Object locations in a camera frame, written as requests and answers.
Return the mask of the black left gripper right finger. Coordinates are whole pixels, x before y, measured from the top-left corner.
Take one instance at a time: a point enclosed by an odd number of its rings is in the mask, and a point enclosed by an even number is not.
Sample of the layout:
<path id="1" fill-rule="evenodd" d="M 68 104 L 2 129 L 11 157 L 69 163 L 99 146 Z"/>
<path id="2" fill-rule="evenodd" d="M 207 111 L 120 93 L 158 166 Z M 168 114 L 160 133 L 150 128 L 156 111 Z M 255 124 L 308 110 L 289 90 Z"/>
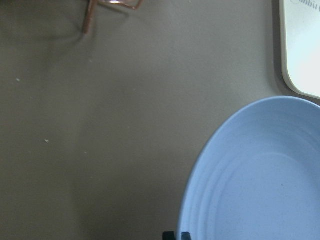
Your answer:
<path id="1" fill-rule="evenodd" d="M 192 240 L 191 234 L 189 232 L 182 232 L 181 233 L 181 240 Z"/>

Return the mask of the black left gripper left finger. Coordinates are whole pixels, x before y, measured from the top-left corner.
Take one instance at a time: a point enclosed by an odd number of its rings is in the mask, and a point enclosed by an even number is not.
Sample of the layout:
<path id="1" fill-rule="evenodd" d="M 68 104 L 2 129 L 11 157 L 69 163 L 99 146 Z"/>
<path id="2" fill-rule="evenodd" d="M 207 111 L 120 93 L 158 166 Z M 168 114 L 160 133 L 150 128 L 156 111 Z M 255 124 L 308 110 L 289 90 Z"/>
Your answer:
<path id="1" fill-rule="evenodd" d="M 162 240 L 176 240 L 174 231 L 164 231 L 162 233 Z"/>

